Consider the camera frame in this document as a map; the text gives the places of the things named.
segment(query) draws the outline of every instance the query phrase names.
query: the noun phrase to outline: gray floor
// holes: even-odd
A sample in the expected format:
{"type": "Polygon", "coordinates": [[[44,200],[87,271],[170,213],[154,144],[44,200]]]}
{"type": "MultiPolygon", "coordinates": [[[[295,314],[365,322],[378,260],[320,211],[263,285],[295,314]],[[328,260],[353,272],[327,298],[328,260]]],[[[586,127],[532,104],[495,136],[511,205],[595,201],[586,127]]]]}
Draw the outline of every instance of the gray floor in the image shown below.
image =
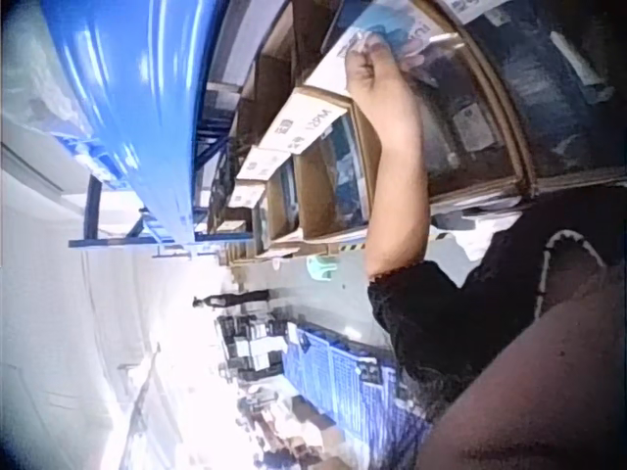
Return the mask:
{"type": "MultiPolygon", "coordinates": [[[[432,242],[427,258],[436,260],[458,285],[476,265],[470,262],[455,240],[432,242]]],[[[354,339],[377,347],[389,347],[385,331],[374,321],[367,298],[363,251],[345,252],[338,258],[338,270],[330,282],[313,281],[303,258],[284,260],[275,270],[271,262],[252,264],[243,269],[246,290],[271,289],[272,307],[282,307],[293,315],[325,328],[346,332],[354,339]]]]}

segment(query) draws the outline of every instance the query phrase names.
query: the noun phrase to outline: standing person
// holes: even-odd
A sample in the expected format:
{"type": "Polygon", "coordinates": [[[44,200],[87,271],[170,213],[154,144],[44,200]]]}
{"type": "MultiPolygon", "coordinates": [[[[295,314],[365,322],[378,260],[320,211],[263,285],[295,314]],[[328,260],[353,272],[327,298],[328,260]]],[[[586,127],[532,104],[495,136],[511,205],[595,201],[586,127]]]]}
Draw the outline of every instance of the standing person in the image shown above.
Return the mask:
{"type": "Polygon", "coordinates": [[[383,38],[347,54],[348,90],[381,141],[365,244],[373,314],[416,401],[436,420],[535,320],[625,258],[627,191],[596,187],[542,198],[496,233],[459,288],[424,259],[430,224],[422,122],[383,38]]]}
{"type": "Polygon", "coordinates": [[[270,291],[263,289],[261,291],[245,292],[244,294],[217,294],[208,296],[204,299],[194,298],[192,305],[194,307],[212,306],[218,308],[227,308],[229,306],[241,306],[248,302],[269,302],[270,291]]]}

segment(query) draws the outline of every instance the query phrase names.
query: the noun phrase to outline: person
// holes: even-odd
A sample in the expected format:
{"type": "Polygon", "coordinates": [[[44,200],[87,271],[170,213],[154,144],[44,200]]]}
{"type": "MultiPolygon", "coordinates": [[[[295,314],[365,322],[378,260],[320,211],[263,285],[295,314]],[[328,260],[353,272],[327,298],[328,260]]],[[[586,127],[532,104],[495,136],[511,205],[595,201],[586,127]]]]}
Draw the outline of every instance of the person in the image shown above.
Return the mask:
{"type": "Polygon", "coordinates": [[[204,299],[194,298],[192,305],[195,308],[202,306],[212,306],[218,308],[227,308],[230,306],[240,306],[248,302],[269,302],[270,291],[263,289],[260,291],[245,292],[243,294],[217,294],[208,296],[204,299]]]}
{"type": "Polygon", "coordinates": [[[624,426],[627,191],[540,198],[458,287],[424,260],[428,177],[410,85],[374,34],[346,73],[382,149],[368,296],[435,423],[417,468],[607,468],[585,465],[613,461],[624,426]]]}

